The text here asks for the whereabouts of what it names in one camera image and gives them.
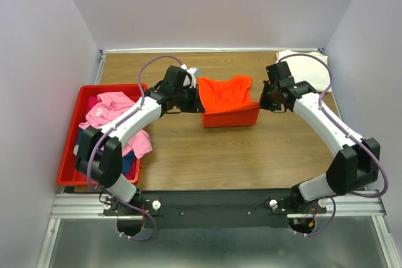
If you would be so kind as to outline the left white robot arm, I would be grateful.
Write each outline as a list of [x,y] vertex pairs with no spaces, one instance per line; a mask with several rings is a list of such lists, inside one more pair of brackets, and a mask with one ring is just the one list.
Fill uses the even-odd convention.
[[199,68],[186,65],[168,67],[163,80],[141,93],[141,98],[120,117],[96,129],[84,130],[75,169],[117,199],[123,213],[131,215],[141,206],[141,192],[122,173],[122,150],[148,124],[176,108],[180,112],[201,113],[198,94]]

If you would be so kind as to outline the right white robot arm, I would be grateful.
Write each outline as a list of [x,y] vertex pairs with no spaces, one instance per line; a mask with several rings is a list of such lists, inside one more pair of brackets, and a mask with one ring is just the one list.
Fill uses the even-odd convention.
[[347,127],[310,83],[295,82],[287,62],[270,65],[266,71],[268,80],[264,82],[260,109],[296,113],[320,136],[333,156],[324,174],[291,187],[287,202],[293,211],[304,212],[313,201],[353,193],[378,180],[377,140],[365,139]]

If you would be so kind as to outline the orange t shirt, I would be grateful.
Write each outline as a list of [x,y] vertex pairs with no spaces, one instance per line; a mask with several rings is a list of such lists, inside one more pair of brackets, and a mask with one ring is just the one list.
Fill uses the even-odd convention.
[[253,79],[236,75],[227,81],[200,77],[198,92],[205,109],[204,128],[244,127],[256,124],[259,104],[251,100]]

